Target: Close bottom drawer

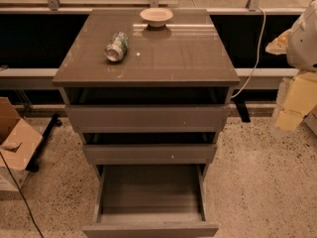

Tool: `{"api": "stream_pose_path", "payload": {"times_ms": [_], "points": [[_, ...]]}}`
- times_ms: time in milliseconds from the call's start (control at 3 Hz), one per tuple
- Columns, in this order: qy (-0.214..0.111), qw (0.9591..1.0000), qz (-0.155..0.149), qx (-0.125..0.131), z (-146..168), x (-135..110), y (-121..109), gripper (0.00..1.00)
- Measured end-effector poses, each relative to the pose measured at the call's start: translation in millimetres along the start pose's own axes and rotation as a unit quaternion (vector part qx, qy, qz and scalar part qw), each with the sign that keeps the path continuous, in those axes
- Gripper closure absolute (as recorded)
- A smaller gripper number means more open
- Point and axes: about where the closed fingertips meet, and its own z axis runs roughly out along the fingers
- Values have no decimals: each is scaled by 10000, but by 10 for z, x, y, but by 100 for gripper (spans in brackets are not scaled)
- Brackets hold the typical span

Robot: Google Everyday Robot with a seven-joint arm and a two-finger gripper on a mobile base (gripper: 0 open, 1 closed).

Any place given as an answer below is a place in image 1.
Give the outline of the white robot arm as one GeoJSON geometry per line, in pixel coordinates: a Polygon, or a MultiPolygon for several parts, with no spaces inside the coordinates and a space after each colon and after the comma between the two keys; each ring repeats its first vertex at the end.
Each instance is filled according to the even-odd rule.
{"type": "Polygon", "coordinates": [[[274,122],[280,131],[294,131],[317,105],[317,0],[265,51],[286,55],[287,63],[298,69],[296,76],[285,79],[279,87],[274,122]]]}

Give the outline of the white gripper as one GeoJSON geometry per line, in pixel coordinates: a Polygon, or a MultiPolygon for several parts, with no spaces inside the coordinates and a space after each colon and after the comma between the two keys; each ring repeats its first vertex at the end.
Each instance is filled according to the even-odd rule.
{"type": "MultiPolygon", "coordinates": [[[[285,55],[291,30],[271,41],[265,51],[271,55],[285,55]]],[[[284,78],[279,86],[274,111],[274,127],[280,131],[294,131],[317,105],[317,73],[303,72],[284,78]]]]}

